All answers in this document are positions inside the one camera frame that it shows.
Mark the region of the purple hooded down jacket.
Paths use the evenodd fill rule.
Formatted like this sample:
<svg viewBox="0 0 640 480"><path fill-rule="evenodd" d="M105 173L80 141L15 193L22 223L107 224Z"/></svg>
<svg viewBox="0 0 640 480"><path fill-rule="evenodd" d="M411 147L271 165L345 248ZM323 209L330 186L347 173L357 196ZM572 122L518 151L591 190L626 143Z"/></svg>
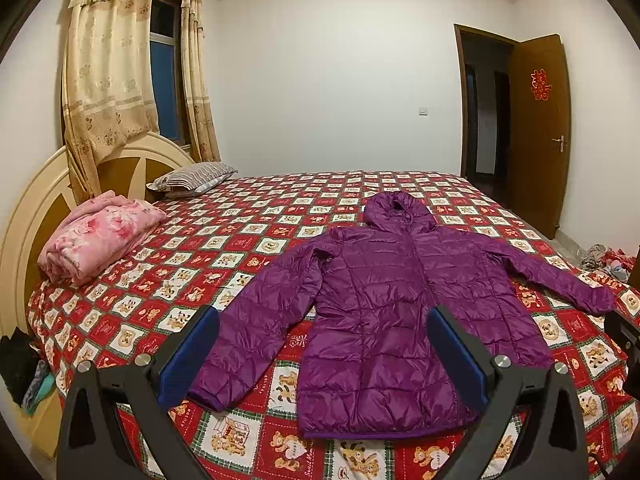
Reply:
<svg viewBox="0 0 640 480"><path fill-rule="evenodd" d="M189 398L232 408L254 387L308 311L312 324L296 385L308 438L412 438L469 425L427 338L447 308L493 354L548 367L548 344L514 292L520 278L578 310L604 315L615 299L573 274L477 233L441 226L404 192L372 196L361 226L335 228L287 250L242 288Z"/></svg>

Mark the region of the clothes pile on floor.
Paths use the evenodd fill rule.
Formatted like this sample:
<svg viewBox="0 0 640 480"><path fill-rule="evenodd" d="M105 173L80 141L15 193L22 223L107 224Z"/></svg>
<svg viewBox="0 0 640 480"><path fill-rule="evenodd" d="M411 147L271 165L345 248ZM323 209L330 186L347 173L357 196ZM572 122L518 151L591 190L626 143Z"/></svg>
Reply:
<svg viewBox="0 0 640 480"><path fill-rule="evenodd" d="M627 283L636 258L621 249L614 250L602 244L592 245L580 259L580 267L587 271L602 271L612 278Z"/></svg>

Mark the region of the dark clothes beside bed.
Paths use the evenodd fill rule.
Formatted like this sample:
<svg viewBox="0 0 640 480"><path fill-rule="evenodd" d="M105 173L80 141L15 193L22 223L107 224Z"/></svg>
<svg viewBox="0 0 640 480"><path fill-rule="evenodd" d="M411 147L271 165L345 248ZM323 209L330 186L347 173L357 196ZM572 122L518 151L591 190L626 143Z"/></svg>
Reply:
<svg viewBox="0 0 640 480"><path fill-rule="evenodd" d="M1 377L13 402L26 416L35 414L38 405L54 389L48 361L35 341L18 327L11 336L1 337Z"/></svg>

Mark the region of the brown wooden door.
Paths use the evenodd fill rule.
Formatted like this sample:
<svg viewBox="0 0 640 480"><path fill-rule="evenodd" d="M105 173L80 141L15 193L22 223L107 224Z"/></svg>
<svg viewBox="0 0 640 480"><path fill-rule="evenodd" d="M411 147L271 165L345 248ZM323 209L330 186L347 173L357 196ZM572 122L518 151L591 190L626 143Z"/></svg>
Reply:
<svg viewBox="0 0 640 480"><path fill-rule="evenodd" d="M530 91L530 73L544 68L552 91L547 102ZM518 42L509 60L511 140L509 200L512 210L552 240L560 226L570 166L570 81L557 34ZM560 153L552 139L564 136Z"/></svg>

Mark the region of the pink floral folded blanket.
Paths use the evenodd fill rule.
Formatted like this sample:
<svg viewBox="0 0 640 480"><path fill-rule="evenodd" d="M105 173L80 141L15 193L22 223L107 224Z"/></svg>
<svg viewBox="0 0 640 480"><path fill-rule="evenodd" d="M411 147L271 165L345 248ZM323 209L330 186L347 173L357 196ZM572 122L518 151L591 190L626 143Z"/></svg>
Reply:
<svg viewBox="0 0 640 480"><path fill-rule="evenodd" d="M52 283L82 285L144 242L167 219L146 200L109 190L73 209L44 244L40 270Z"/></svg>

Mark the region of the red patterned bed cover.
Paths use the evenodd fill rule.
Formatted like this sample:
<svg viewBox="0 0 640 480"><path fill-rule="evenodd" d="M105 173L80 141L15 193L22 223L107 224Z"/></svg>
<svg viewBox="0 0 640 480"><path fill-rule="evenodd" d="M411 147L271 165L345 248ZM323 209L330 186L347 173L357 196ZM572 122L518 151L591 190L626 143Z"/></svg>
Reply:
<svg viewBox="0 0 640 480"><path fill-rule="evenodd" d="M525 222L461 178L434 172L288 174L230 180L193 200L166 200L166 221L125 259L79 287L42 283L27 318L59 392L76 365L127 363L153 352L203 304L224 308L282 250L353 224L366 199L398 188L419 197L438 222L499 237L555 266L561 257ZM639 405L624 393L626 360L600 318L546 292L516 290L553 355L574 377L584 415L588 470L601 478L630 449ZM460 432L417 441L304 440L295 385L309 326L296 326L277 359L227 414L183 402L169 412L183 439L217 479L429 479Z"/></svg>

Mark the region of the red door decoration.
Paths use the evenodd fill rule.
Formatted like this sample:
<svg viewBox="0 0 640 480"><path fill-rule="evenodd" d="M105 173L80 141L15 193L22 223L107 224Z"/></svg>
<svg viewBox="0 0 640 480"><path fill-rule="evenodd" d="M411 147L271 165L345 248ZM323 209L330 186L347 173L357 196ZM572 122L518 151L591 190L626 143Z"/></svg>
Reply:
<svg viewBox="0 0 640 480"><path fill-rule="evenodd" d="M530 73L530 91L536 101L547 102L552 91L547 72L544 68Z"/></svg>

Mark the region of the cream wooden headboard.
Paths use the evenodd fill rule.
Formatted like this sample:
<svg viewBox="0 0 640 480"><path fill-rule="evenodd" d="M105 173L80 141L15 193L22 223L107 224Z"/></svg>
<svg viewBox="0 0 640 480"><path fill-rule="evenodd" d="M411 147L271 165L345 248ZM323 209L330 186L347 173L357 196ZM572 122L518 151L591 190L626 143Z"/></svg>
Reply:
<svg viewBox="0 0 640 480"><path fill-rule="evenodd" d="M98 166L101 188L129 198L150 200L146 185L166 171L189 166L186 150L157 134L146 134L114 151ZM1 243L1 333L17 328L28 332L26 308L30 295L44 280L37 258L44 243L78 205L67 167L66 148L60 148L26 186ZM18 434L45 460L55 460L61 402L53 396L27 416L14 408Z"/></svg>

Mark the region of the striped grey pillow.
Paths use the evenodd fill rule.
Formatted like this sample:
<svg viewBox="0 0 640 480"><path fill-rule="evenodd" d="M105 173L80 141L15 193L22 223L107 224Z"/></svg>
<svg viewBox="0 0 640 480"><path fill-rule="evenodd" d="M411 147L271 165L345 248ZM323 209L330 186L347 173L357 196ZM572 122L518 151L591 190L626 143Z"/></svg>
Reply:
<svg viewBox="0 0 640 480"><path fill-rule="evenodd" d="M148 183L149 191L163 193L168 198L189 198L205 194L226 182L236 170L223 162L197 162L169 171Z"/></svg>

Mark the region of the beige right curtain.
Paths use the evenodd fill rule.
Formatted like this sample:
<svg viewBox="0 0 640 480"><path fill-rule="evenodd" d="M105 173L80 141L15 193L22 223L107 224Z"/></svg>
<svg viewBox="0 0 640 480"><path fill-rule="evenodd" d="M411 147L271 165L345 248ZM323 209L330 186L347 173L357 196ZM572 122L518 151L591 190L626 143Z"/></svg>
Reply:
<svg viewBox="0 0 640 480"><path fill-rule="evenodd" d="M202 7L202 0L181 0L180 58L183 94L192 157L198 162L219 162L219 148L203 70Z"/></svg>

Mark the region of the beige curtain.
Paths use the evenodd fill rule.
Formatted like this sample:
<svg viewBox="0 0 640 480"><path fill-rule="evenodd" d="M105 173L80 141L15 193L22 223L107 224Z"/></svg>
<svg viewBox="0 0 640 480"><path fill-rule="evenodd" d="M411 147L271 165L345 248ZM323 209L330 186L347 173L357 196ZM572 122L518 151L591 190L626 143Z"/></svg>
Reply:
<svg viewBox="0 0 640 480"><path fill-rule="evenodd" d="M202 0L181 0L180 58L183 94L192 157L198 162L219 162L219 148L203 70L202 7Z"/></svg>
<svg viewBox="0 0 640 480"><path fill-rule="evenodd" d="M98 166L157 134L151 72L152 0L70 0L62 63L62 113L76 200L101 194Z"/></svg>

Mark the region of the beige left curtain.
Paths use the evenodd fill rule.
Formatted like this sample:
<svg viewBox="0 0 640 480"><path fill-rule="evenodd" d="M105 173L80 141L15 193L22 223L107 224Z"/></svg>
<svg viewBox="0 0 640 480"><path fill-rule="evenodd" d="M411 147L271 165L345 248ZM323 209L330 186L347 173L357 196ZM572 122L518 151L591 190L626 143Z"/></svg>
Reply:
<svg viewBox="0 0 640 480"><path fill-rule="evenodd" d="M157 134L151 72L152 0L70 0L62 63L62 113L76 200L101 194L98 166Z"/></svg>

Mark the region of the dark window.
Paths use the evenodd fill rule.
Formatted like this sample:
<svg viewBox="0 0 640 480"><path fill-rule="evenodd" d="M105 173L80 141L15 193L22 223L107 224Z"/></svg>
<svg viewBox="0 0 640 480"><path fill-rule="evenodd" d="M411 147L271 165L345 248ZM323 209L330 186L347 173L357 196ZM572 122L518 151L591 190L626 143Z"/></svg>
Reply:
<svg viewBox="0 0 640 480"><path fill-rule="evenodd" d="M151 70L160 135L190 146L181 66L180 0L152 0Z"/></svg>

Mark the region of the dark door frame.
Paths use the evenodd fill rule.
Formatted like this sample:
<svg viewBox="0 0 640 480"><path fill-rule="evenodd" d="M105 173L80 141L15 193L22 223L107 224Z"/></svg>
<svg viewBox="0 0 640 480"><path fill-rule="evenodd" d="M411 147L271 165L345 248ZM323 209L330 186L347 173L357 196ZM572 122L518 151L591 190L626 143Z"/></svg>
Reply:
<svg viewBox="0 0 640 480"><path fill-rule="evenodd" d="M454 26L462 94L461 175L502 206L509 203L514 42L492 32Z"/></svg>

